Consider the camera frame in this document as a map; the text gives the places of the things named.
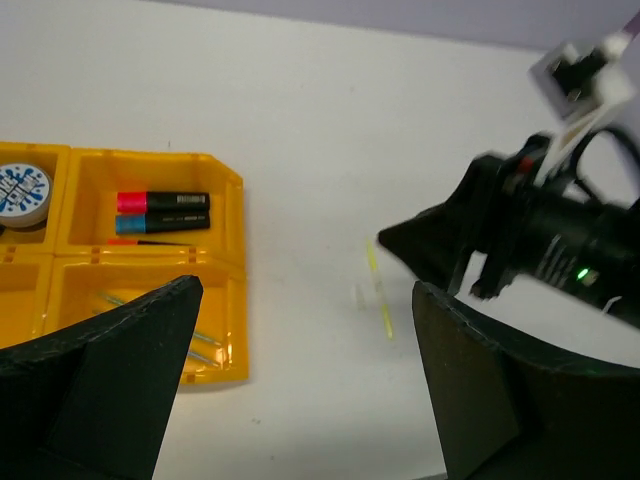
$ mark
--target marker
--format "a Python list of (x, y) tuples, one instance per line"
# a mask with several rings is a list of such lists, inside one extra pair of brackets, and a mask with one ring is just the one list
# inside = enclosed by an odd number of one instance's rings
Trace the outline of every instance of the marker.
[(107, 245), (173, 245), (176, 247), (188, 247), (187, 243), (150, 242), (148, 240), (133, 240), (129, 238), (110, 238)]
[(208, 212), (211, 200), (204, 192), (120, 192), (119, 213)]
[(209, 212), (147, 213), (116, 217), (116, 235), (179, 232), (211, 228)]

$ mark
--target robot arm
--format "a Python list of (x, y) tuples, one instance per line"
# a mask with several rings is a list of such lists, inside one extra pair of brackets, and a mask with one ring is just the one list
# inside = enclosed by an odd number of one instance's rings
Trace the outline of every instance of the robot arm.
[[(640, 32), (640, 12), (602, 44), (566, 44), (546, 55), (533, 76), (565, 130), (534, 135), (510, 157), (471, 162), (453, 195), (380, 232), (380, 244), (416, 276), (458, 293), (474, 251), (487, 255), (471, 293), (498, 296), (529, 275), (640, 328), (640, 200), (606, 203), (579, 174), (593, 137), (609, 133), (640, 168), (640, 150), (623, 129), (607, 126), (635, 95), (618, 60)], [(575, 184), (587, 196), (563, 194)]]

